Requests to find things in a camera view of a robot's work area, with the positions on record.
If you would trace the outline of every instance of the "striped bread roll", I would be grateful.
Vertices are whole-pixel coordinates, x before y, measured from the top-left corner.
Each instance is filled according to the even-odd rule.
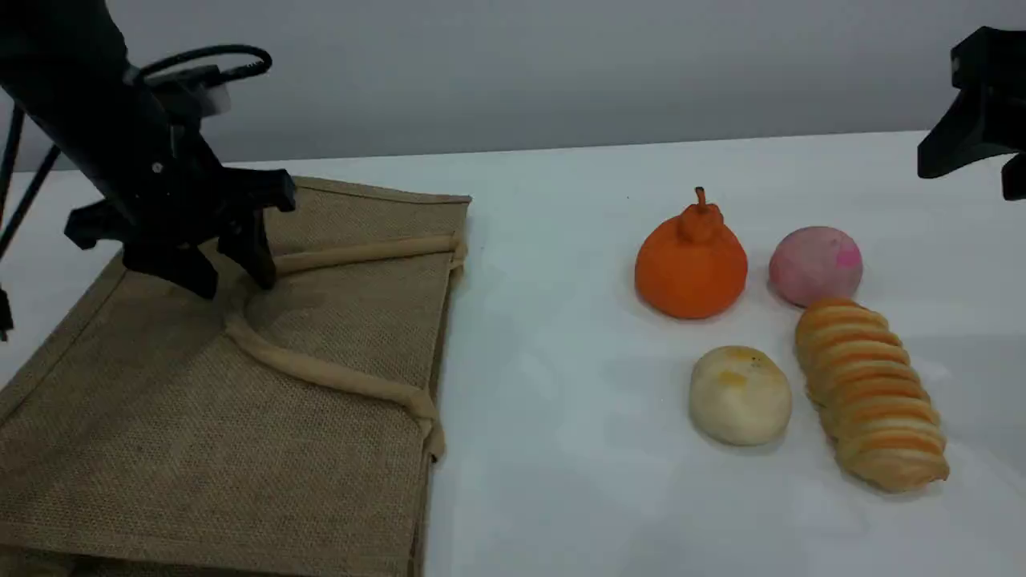
[[[821,301],[798,321],[795,353],[843,469],[892,492],[947,478],[940,415],[885,318]]]
[[[859,455],[840,466],[852,474],[891,493],[921,489],[948,478],[951,469],[944,455],[902,449],[878,449]]]
[[[923,390],[917,381],[896,377],[880,377],[855,381],[845,384],[843,387],[834,387],[830,390],[830,394],[824,397],[823,406],[847,405],[864,398],[877,396],[906,396],[930,400],[930,395],[926,394],[926,391]]]
[[[873,323],[827,324],[808,335],[807,340],[802,345],[798,363],[804,370],[807,364],[806,357],[808,356],[817,356],[824,349],[843,343],[866,341],[884,343],[896,347],[902,346],[901,339],[897,335]]]
[[[890,418],[918,419],[934,428],[941,425],[941,416],[929,401],[905,396],[877,396],[847,406],[826,407],[820,412],[824,429],[835,438],[866,423]]]
[[[881,358],[864,360],[857,359],[835,364],[815,375],[808,375],[808,393],[816,402],[823,405],[824,399],[836,387],[865,379],[892,377],[906,379],[919,383],[919,375],[908,364]]]

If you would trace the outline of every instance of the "burlap tote bag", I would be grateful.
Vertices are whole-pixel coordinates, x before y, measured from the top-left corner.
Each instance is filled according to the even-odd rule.
[[[0,574],[419,572],[470,199],[295,181],[274,290],[116,259],[0,390]]]

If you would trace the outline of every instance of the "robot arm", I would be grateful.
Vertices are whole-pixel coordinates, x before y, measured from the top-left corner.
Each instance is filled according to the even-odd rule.
[[[261,62],[157,76],[188,60],[238,52]],[[218,238],[221,253],[272,286],[263,210],[294,209],[294,185],[285,170],[222,166],[199,132],[216,109],[211,91],[265,72],[270,56],[222,46],[137,70],[126,54],[103,0],[0,4],[0,86],[14,100],[15,119],[19,111],[32,117],[104,195],[74,210],[65,234],[81,248],[119,240],[127,268],[204,298],[213,297],[218,274],[197,246]]]
[[[1005,200],[1026,198],[1026,32],[983,27],[951,50],[958,97],[919,144],[919,177],[935,179],[998,154]]]

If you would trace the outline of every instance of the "pink toy fruit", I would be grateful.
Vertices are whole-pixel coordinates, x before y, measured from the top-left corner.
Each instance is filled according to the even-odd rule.
[[[830,297],[851,298],[861,280],[859,246],[835,228],[798,229],[780,241],[770,260],[770,284],[799,307]]]

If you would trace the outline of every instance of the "table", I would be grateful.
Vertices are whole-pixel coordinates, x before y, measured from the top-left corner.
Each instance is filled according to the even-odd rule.
[[[921,138],[242,165],[474,196],[441,380],[449,447],[433,480],[429,577],[1022,575],[1026,203],[1001,200],[1003,159],[918,180]],[[638,301],[632,267],[697,185],[751,270],[733,309],[684,322]],[[77,172],[52,175],[0,266],[17,324],[0,382],[116,252],[62,236],[68,210],[95,197]],[[770,292],[766,264],[808,225],[860,243],[859,299],[889,317],[944,418],[951,477],[922,494],[842,475],[800,394],[799,311]],[[781,443],[732,449],[688,421],[690,366],[726,344],[765,351],[791,379]]]

